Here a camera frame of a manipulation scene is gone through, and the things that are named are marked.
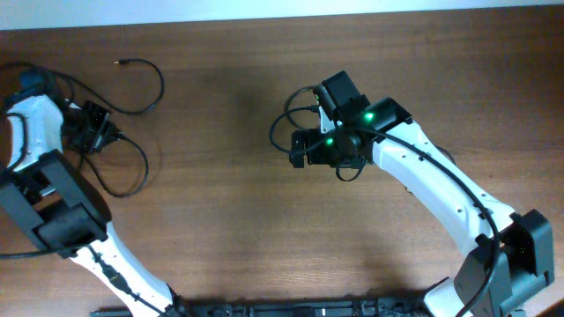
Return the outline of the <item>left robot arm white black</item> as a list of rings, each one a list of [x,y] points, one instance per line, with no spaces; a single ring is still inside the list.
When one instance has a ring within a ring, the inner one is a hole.
[[[8,260],[57,254],[89,270],[133,316],[187,316],[171,287],[149,272],[119,239],[99,191],[63,155],[96,149],[122,134],[107,112],[66,99],[56,77],[39,66],[20,76],[4,100],[11,157],[1,167],[1,207],[35,246]]]

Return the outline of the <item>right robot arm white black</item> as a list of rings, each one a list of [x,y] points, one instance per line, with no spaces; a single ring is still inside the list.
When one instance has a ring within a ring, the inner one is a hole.
[[[434,145],[394,99],[371,102],[345,72],[311,87],[319,124],[293,132],[296,168],[360,173],[378,166],[446,228],[464,262],[420,299],[429,316],[508,316],[553,283],[553,232],[539,211],[517,213]]]

